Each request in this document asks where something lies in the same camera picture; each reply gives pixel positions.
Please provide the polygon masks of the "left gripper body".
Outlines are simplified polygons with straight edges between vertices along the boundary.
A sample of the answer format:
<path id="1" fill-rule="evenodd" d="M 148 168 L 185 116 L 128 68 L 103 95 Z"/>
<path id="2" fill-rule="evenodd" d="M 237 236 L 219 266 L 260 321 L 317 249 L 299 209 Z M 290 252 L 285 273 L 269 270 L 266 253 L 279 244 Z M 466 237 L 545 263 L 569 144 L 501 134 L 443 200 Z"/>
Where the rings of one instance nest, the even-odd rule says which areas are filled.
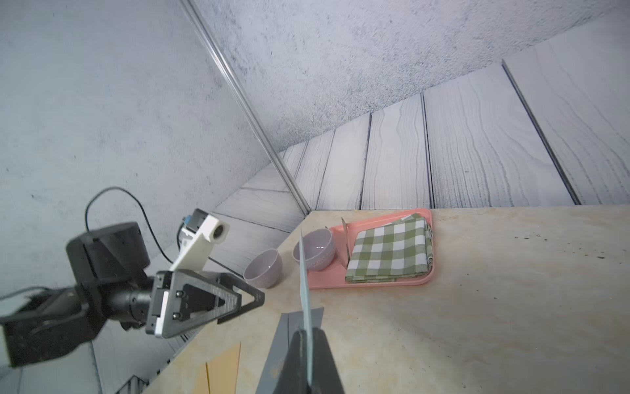
<path id="1" fill-rule="evenodd" d="M 124 330 L 146 325 L 154 279 L 139 225 L 119 223 L 70 240 L 67 257 L 77 285 L 86 292 L 90 315 Z"/>

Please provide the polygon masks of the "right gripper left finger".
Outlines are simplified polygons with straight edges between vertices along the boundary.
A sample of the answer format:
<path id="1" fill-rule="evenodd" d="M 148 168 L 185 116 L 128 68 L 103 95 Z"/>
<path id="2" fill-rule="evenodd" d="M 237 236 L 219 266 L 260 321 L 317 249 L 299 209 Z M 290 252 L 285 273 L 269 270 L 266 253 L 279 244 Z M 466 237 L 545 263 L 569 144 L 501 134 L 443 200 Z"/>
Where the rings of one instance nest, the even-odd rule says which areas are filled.
<path id="1" fill-rule="evenodd" d="M 308 394 L 307 354 L 305 330 L 294 333 L 287 351 L 282 372 L 274 394 Z"/>

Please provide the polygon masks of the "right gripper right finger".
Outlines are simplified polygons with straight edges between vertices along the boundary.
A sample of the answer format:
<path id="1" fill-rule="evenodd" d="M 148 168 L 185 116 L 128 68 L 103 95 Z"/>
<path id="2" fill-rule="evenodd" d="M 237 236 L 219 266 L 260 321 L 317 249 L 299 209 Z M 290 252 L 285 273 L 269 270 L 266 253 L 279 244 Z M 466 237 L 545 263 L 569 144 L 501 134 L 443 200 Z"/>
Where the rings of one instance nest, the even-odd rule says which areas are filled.
<path id="1" fill-rule="evenodd" d="M 326 334 L 320 328 L 313 330 L 313 376 L 311 393 L 344 394 L 341 377 Z"/>

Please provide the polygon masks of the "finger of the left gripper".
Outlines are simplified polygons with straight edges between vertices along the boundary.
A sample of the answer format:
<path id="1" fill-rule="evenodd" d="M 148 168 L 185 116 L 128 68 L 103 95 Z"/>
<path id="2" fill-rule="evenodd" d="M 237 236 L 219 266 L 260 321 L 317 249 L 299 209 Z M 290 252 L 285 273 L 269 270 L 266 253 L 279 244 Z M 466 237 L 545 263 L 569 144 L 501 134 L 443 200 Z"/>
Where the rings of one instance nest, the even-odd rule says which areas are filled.
<path id="1" fill-rule="evenodd" d="M 226 323 L 263 306 L 265 294 L 230 273 L 190 269 L 159 271 L 146 318 L 146 333 L 173 338 L 208 323 Z"/>

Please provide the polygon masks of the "light blue envelope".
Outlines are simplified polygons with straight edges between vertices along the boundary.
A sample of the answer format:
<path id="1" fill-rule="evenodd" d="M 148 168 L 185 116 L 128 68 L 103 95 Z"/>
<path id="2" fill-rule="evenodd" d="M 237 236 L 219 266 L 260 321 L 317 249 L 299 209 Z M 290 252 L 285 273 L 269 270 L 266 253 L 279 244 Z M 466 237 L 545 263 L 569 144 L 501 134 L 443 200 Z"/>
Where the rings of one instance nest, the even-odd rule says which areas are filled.
<path id="1" fill-rule="evenodd" d="M 310 389 L 313 382 L 313 324 L 312 324 L 312 312 L 310 305 L 310 295 L 308 288 L 308 270 L 305 262 L 305 245 L 303 239 L 303 233 L 300 233 L 299 239 L 299 253 L 300 253 L 300 300 L 303 310 L 303 328 L 305 331 L 306 342 L 306 381 L 307 388 Z"/>

